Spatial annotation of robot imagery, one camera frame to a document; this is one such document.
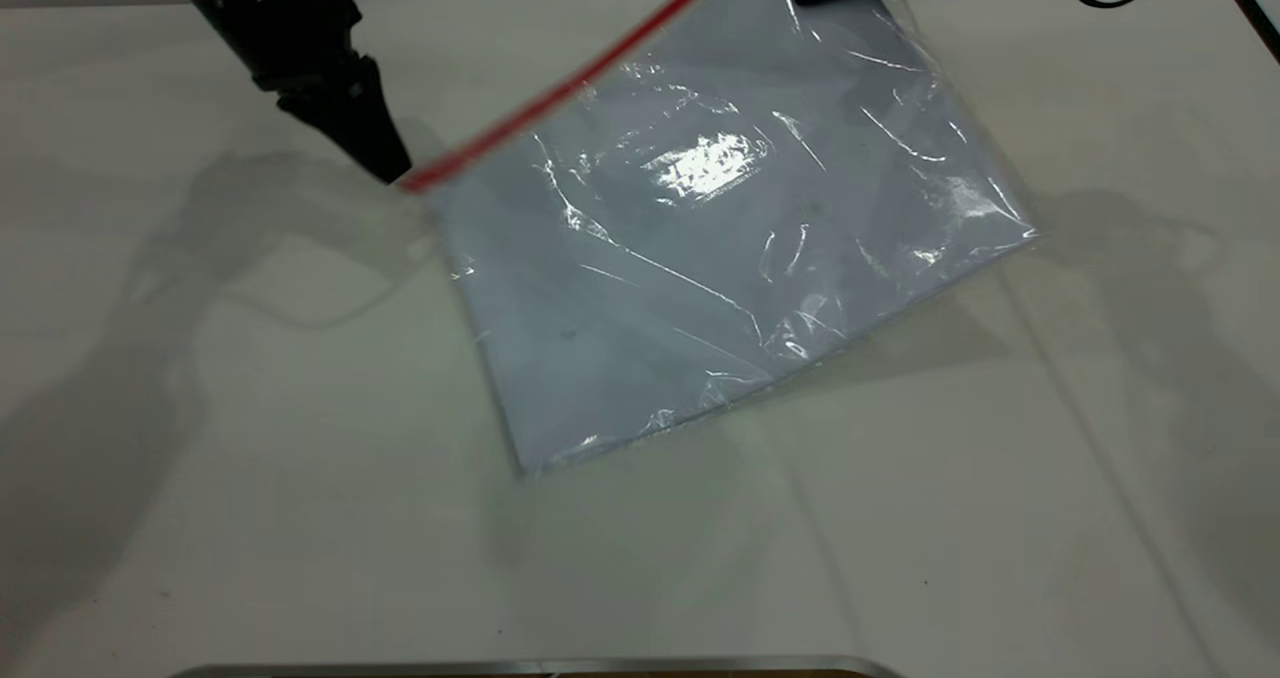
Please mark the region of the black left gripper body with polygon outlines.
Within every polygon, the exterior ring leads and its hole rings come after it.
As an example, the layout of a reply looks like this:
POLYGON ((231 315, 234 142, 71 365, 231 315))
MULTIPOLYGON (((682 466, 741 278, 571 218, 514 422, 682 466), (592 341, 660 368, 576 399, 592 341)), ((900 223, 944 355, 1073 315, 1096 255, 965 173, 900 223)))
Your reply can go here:
POLYGON ((189 0, 233 50, 259 90, 298 93, 357 67, 355 0, 189 0))

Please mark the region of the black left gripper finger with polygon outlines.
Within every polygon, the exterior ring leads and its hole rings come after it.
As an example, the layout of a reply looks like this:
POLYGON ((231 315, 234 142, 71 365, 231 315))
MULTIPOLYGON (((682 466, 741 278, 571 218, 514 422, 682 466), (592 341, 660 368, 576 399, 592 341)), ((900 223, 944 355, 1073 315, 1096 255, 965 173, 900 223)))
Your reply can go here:
MULTIPOLYGON (((282 93, 276 100, 276 105, 284 113, 298 119, 298 122, 303 122, 305 125, 310 125, 315 130, 319 130, 320 134, 326 136, 328 139, 332 139, 346 154, 340 145, 340 128, 344 125, 346 116, 346 87, 321 86, 311 87, 311 90, 293 91, 293 93, 282 93)), ((392 185, 396 180, 379 182, 384 183, 384 185, 392 185)))
POLYGON ((367 55, 349 67, 344 113, 340 145, 355 162, 376 180, 399 180, 410 171, 412 160, 390 116, 380 69, 367 55))

